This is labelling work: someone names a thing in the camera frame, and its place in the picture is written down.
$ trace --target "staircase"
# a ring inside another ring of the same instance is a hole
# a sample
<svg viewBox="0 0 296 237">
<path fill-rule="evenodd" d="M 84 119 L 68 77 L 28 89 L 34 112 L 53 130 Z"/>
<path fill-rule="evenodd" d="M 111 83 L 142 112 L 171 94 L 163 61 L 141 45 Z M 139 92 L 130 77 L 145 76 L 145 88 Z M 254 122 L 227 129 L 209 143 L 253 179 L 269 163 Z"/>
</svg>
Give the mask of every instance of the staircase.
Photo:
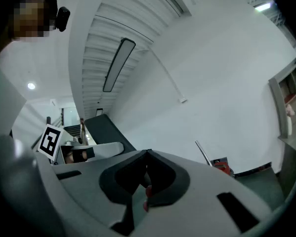
<svg viewBox="0 0 296 237">
<path fill-rule="evenodd" d="M 66 126 L 64 128 L 64 130 L 66 130 L 73 137 L 79 137 L 80 132 L 81 132 L 81 126 L 79 124 L 78 125 Z"/>
</svg>

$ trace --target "ceiling light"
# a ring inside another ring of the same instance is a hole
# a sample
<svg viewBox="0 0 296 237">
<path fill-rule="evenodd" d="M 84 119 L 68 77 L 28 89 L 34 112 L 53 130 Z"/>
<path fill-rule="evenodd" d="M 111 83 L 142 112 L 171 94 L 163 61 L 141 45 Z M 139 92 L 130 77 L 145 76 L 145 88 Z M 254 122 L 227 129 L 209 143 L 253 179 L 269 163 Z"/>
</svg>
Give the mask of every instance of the ceiling light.
<svg viewBox="0 0 296 237">
<path fill-rule="evenodd" d="M 29 89 L 35 89 L 36 88 L 36 86 L 33 83 L 31 83 L 31 82 L 29 84 L 27 84 L 27 87 Z"/>
<path fill-rule="evenodd" d="M 103 87 L 104 92 L 112 91 L 120 71 L 122 70 L 126 60 L 130 56 L 135 46 L 136 43 L 132 40 L 127 38 L 122 39 L 122 42 L 117 49 L 112 64 L 110 65 L 109 71 L 107 73 L 105 84 Z"/>
<path fill-rule="evenodd" d="M 103 109 L 97 109 L 96 110 L 96 117 L 99 116 L 99 115 L 102 115 L 103 114 Z"/>
<path fill-rule="evenodd" d="M 255 7 L 255 9 L 257 11 L 263 11 L 263 10 L 269 9 L 270 7 L 271 7 L 271 3 L 268 2 L 266 4 L 262 4 L 262 5 L 258 6 L 258 7 Z"/>
</svg>

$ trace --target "red object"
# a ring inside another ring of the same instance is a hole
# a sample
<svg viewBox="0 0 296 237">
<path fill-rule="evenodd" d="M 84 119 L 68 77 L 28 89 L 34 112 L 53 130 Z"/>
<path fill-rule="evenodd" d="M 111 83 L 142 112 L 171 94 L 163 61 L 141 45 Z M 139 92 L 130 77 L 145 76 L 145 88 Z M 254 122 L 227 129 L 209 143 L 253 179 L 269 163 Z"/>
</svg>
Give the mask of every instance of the red object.
<svg viewBox="0 0 296 237">
<path fill-rule="evenodd" d="M 222 162 L 222 161 L 216 162 L 214 164 L 214 167 L 220 169 L 221 171 L 225 172 L 229 176 L 231 175 L 230 167 L 226 162 Z"/>
<path fill-rule="evenodd" d="M 295 94 L 290 94 L 290 95 L 288 95 L 288 96 L 284 99 L 285 104 L 288 103 L 293 97 L 295 97 Z"/>
</svg>

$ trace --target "white wall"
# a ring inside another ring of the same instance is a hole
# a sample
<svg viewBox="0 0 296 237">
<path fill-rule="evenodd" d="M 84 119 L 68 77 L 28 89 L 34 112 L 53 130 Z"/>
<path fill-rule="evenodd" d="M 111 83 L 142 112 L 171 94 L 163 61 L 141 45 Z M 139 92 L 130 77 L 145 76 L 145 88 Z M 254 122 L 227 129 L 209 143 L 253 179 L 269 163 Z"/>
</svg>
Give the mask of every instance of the white wall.
<svg viewBox="0 0 296 237">
<path fill-rule="evenodd" d="M 73 96 L 56 98 L 59 108 L 75 107 Z"/>
<path fill-rule="evenodd" d="M 8 135 L 26 99 L 0 70 L 0 135 Z"/>
<path fill-rule="evenodd" d="M 71 126 L 80 124 L 80 118 L 78 115 L 77 108 L 70 107 L 63 109 L 64 126 Z"/>
<path fill-rule="evenodd" d="M 51 104 L 50 100 L 27 102 L 12 127 L 13 138 L 21 140 L 30 147 L 43 133 L 46 117 L 51 117 L 51 124 L 53 124 L 60 115 L 60 110 Z"/>
<path fill-rule="evenodd" d="M 138 149 L 152 148 L 205 163 L 228 157 L 235 173 L 272 161 L 284 150 L 268 80 L 296 53 L 280 30 L 241 0 L 204 0 L 152 46 L 188 99 L 181 104 L 147 53 L 120 93 L 110 118 Z"/>
</svg>

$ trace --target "white ceiling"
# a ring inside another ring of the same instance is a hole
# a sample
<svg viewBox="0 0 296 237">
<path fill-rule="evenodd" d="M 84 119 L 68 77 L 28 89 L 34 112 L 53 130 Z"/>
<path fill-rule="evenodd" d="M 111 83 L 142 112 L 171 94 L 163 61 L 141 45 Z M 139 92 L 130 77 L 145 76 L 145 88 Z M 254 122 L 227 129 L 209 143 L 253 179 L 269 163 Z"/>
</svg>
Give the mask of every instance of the white ceiling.
<svg viewBox="0 0 296 237">
<path fill-rule="evenodd" d="M 103 0 L 90 26 L 82 66 L 85 118 L 96 109 L 108 113 L 124 83 L 148 50 L 180 12 L 170 0 Z M 103 92 L 105 77 L 122 38 L 136 47 L 121 70 L 112 92 Z"/>
<path fill-rule="evenodd" d="M 255 6 L 267 0 L 244 1 Z M 202 0 L 189 0 L 192 5 L 201 2 Z M 270 9 L 265 14 L 276 24 L 283 22 L 277 9 Z M 148 46 L 179 16 L 181 12 L 172 0 L 102 0 L 89 28 L 83 57 L 80 58 L 83 59 L 82 84 L 77 87 L 77 91 L 82 93 L 77 98 L 83 99 L 80 104 L 83 105 L 82 113 L 86 119 L 94 117 L 99 108 L 104 113 L 109 113 Z M 122 38 L 135 41 L 136 47 L 118 76 L 112 92 L 103 92 L 105 77 Z"/>
</svg>

